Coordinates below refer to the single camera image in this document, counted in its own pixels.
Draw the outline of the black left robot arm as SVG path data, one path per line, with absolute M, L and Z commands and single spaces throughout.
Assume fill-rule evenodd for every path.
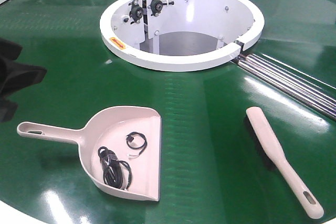
M 47 69 L 19 63 L 22 46 L 1 38 L 1 122 L 10 121 L 18 104 L 8 100 L 13 93 L 42 82 Z

